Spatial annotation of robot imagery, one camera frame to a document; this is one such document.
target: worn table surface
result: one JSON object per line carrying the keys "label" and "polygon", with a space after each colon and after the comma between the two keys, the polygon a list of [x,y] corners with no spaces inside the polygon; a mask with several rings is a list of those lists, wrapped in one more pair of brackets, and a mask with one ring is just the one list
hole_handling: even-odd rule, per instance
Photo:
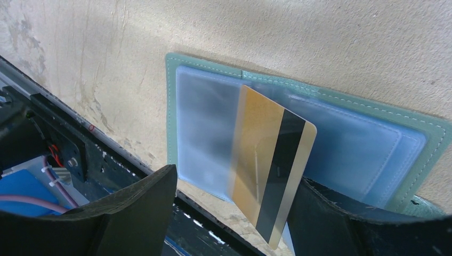
{"label": "worn table surface", "polygon": [[[452,119],[448,1],[1,1],[0,55],[153,169],[180,52]],[[449,149],[419,191],[452,212]],[[179,187],[269,255],[233,205]]]}

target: teal border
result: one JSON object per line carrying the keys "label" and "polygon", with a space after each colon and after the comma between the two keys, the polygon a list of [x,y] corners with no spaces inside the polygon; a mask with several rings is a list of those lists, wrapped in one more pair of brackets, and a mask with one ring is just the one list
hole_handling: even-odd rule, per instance
{"label": "teal border", "polygon": [[180,65],[221,75],[242,78],[249,81],[289,88],[301,95],[316,97],[343,108],[352,109],[369,116],[382,118],[423,132],[427,137],[426,146],[400,185],[398,191],[393,195],[386,206],[386,209],[390,211],[402,212],[404,210],[408,202],[410,202],[410,199],[413,198],[415,192],[421,186],[422,181],[425,180],[439,157],[452,141],[452,125],[448,121],[440,118],[305,84],[292,79],[251,73],[182,54],[169,53],[166,56],[168,97],[167,157],[169,164],[177,164],[176,94],[174,92],[176,83],[175,71]]}

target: card holder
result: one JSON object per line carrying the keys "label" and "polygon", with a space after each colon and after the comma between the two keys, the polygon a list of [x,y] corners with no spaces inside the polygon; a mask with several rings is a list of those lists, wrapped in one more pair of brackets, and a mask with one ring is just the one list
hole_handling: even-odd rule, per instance
{"label": "card holder", "polygon": [[451,141],[450,124],[431,116],[180,54],[166,61],[168,162],[226,201],[242,84],[318,128],[306,177],[388,210],[403,210]]}

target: speckled surface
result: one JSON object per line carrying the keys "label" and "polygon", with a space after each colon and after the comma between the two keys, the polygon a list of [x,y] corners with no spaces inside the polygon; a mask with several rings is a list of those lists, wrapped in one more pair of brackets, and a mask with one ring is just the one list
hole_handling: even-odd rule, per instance
{"label": "speckled surface", "polygon": [[[164,56],[181,52],[452,119],[452,2],[2,1],[0,55],[157,169]],[[452,151],[419,195],[452,212]],[[181,182],[262,244],[233,206]]]}

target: back of card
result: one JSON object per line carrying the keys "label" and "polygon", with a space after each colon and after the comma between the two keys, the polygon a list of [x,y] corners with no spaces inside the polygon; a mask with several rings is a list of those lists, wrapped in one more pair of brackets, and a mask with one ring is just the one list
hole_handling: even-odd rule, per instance
{"label": "back of card", "polygon": [[243,85],[232,153],[232,200],[276,249],[316,127]]}

